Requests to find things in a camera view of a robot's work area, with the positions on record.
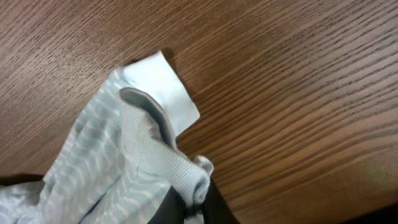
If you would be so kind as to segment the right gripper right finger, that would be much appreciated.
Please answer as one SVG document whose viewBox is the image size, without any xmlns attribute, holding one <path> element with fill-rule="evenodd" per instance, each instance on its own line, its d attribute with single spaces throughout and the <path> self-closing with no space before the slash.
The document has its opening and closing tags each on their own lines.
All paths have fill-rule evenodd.
<svg viewBox="0 0 398 224">
<path fill-rule="evenodd" d="M 201 208 L 204 224 L 240 224 L 213 179 Z"/>
</svg>

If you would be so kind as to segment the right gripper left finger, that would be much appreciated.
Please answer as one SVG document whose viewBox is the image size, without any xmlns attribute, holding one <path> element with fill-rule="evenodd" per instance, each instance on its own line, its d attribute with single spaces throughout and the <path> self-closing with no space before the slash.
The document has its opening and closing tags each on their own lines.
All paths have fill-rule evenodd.
<svg viewBox="0 0 398 224">
<path fill-rule="evenodd" d="M 184 224 L 184 221 L 185 203 L 178 192 L 171 187 L 148 224 Z"/>
</svg>

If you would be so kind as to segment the light blue striped garment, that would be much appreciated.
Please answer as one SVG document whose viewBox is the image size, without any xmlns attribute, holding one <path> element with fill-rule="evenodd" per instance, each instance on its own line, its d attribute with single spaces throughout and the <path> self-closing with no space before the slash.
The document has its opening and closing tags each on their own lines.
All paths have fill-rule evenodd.
<svg viewBox="0 0 398 224">
<path fill-rule="evenodd" d="M 162 52 L 113 70 L 35 182 L 1 188 L 2 223 L 148 223 L 175 192 L 206 198 L 213 164 L 176 138 L 199 111 Z"/>
</svg>

